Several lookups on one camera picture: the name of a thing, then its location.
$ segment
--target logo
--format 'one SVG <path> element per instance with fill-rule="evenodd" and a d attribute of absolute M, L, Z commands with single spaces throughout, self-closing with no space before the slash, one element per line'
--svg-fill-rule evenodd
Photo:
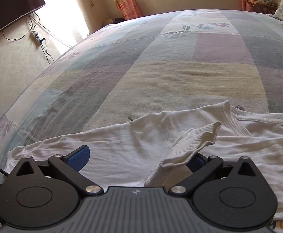
<path fill-rule="evenodd" d="M 136 190 L 132 191 L 132 193 L 133 193 L 133 194 L 138 195 L 138 194 L 140 194 L 140 193 L 141 193 L 141 191 L 140 191 L 140 190 L 138 190 L 138 189 L 136 189 Z"/>

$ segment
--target white t-shirt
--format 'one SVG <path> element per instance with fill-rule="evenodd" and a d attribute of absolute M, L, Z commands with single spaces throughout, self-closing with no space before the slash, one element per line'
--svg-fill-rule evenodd
<path fill-rule="evenodd" d="M 249 156 L 278 199 L 275 220 L 283 219 L 283 113 L 253 114 L 229 101 L 194 110 L 149 113 L 134 121 L 20 146 L 8 154 L 10 172 L 24 155 L 47 160 L 81 145 L 91 151 L 81 174 L 108 186 L 166 188 L 191 172 L 185 164 L 200 151 L 225 161 Z"/>

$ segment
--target power strip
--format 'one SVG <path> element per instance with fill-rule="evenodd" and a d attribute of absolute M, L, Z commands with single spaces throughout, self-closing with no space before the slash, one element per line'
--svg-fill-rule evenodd
<path fill-rule="evenodd" d="M 41 45 L 43 40 L 45 40 L 45 38 L 40 39 L 39 35 L 35 33 L 34 31 L 32 31 L 31 34 L 34 37 L 34 39 L 38 42 L 39 45 Z"/>

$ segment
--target circular cover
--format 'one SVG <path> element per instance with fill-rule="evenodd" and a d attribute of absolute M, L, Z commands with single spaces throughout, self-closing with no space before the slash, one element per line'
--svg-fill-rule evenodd
<path fill-rule="evenodd" d="M 271 189 L 246 180 L 218 179 L 201 185 L 192 201 L 198 214 L 216 226 L 228 230 L 250 230 L 273 218 L 277 202 Z"/>
<path fill-rule="evenodd" d="M 0 218 L 18 228 L 58 223 L 71 215 L 78 204 L 74 187 L 57 179 L 16 181 L 13 188 L 0 189 Z"/>

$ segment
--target bedsheet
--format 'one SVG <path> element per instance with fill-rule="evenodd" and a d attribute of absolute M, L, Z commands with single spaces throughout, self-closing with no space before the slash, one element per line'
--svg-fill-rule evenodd
<path fill-rule="evenodd" d="M 108 25 L 40 74 L 0 119 L 7 152 L 50 137 L 230 100 L 283 112 L 283 22 L 189 10 Z M 273 222 L 283 230 L 283 222 Z"/>

